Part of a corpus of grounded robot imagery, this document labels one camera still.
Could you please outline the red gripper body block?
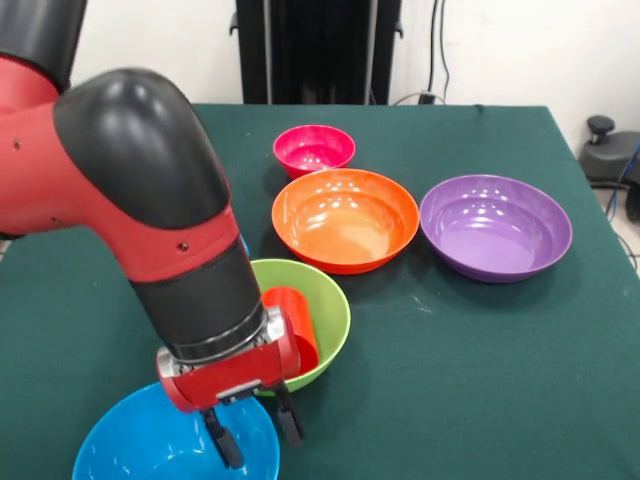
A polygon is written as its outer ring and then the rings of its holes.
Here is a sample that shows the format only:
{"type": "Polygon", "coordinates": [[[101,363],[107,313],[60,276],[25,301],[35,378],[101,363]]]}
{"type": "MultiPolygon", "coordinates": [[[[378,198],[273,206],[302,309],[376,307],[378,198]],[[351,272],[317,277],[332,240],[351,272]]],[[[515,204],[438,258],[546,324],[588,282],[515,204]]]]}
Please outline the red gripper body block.
{"type": "Polygon", "coordinates": [[[294,376],[300,354],[291,320],[269,318],[261,338],[259,346],[195,367],[179,363],[162,347],[156,355],[160,384],[178,410],[190,413],[267,390],[294,376]]]}

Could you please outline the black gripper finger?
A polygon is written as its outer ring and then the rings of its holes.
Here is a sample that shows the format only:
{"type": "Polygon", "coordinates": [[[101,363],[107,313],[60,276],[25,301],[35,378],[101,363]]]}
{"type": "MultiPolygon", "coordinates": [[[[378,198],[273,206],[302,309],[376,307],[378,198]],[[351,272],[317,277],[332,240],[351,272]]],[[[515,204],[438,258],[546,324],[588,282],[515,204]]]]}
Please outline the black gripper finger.
{"type": "Polygon", "coordinates": [[[226,468],[239,469],[244,465],[244,456],[231,432],[224,427],[214,408],[201,411],[207,432],[226,468]]]}
{"type": "Polygon", "coordinates": [[[278,420],[287,442],[293,447],[301,446],[304,439],[303,427],[284,382],[280,382],[274,387],[274,395],[278,402],[278,420]]]}

